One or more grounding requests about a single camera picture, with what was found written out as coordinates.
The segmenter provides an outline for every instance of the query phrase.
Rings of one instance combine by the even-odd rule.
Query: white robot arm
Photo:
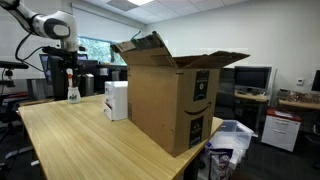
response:
[[[28,33],[60,40],[61,48],[68,52],[79,50],[77,26],[72,14],[62,11],[51,15],[37,14],[20,0],[0,0],[0,6],[12,14]]]

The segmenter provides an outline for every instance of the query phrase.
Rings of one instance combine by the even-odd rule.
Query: cardboard box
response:
[[[105,82],[105,101],[103,112],[110,121],[128,118],[128,82],[107,81]]]
[[[112,48],[128,65],[128,118],[172,156],[209,137],[219,69],[249,56],[173,58],[156,32]]]

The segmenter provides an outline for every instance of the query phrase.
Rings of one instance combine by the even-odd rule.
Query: window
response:
[[[120,55],[113,52],[110,48],[113,42],[81,36],[78,37],[78,40],[79,44],[87,49],[87,52],[79,52],[79,54],[86,53],[89,59],[98,60],[102,63],[111,62],[126,65]]]

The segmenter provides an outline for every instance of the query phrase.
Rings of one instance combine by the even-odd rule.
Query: ceiling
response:
[[[126,0],[83,0],[122,16],[150,24],[202,11],[216,9],[248,0],[154,0],[142,6],[135,6]],[[120,4],[121,10],[112,5]]]

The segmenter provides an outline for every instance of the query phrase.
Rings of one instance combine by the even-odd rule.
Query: tabletop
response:
[[[263,96],[263,95],[240,94],[240,93],[235,92],[234,96],[236,98],[254,100],[254,101],[258,101],[258,102],[267,102],[268,101],[267,96]]]
[[[292,101],[287,101],[287,100],[279,100],[279,104],[286,105],[286,106],[305,108],[305,109],[320,110],[320,104],[315,104],[315,103],[304,103],[304,102],[292,102]]]
[[[128,119],[109,121],[103,97],[19,108],[47,179],[175,179],[206,143],[174,158]]]

